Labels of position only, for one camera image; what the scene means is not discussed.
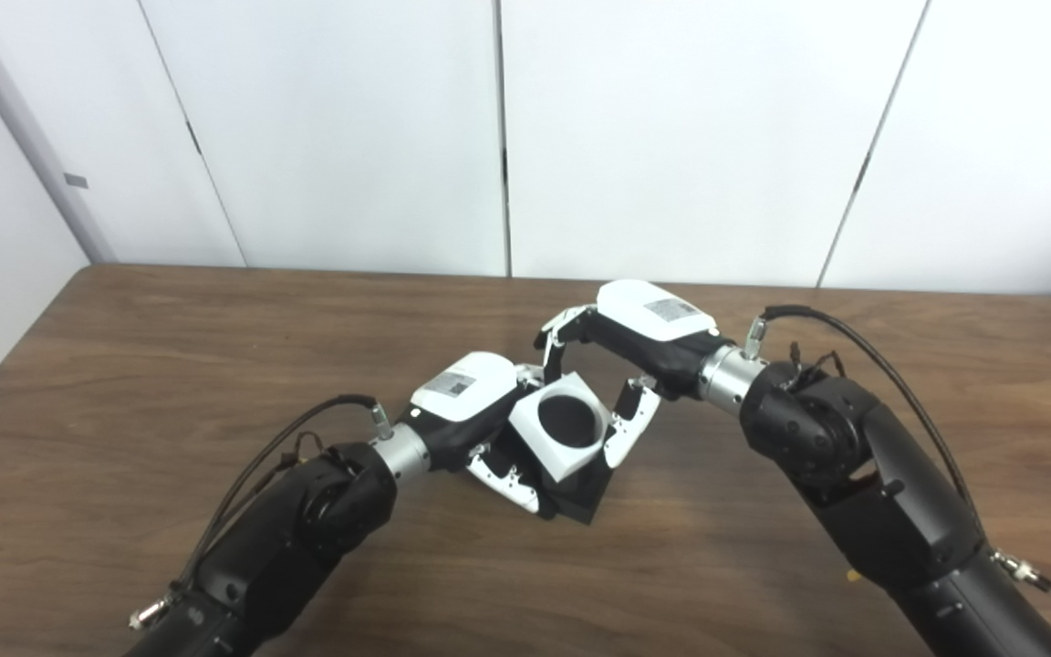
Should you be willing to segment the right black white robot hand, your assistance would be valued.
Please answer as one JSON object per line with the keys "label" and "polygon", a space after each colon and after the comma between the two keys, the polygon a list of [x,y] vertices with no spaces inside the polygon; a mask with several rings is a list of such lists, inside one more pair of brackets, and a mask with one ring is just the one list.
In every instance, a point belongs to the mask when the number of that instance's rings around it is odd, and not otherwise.
{"label": "right black white robot hand", "polygon": [[704,365],[731,341],[708,313],[646,280],[613,280],[595,302],[566,308],[535,338],[545,383],[562,374],[566,345],[595,344],[640,370],[622,384],[610,411],[602,458],[610,470],[625,461],[662,401],[703,399]]}

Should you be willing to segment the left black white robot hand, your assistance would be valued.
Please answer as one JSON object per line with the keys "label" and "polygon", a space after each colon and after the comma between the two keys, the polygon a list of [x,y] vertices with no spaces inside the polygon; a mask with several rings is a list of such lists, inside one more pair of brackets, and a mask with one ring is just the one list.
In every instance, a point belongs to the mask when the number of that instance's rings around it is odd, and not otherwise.
{"label": "left black white robot hand", "polygon": [[497,444],[509,417],[539,382],[533,366],[493,352],[471,352],[424,383],[377,452],[397,481],[423,473],[467,471],[509,502],[535,516],[543,502],[536,486],[522,483],[520,465],[504,459]]}

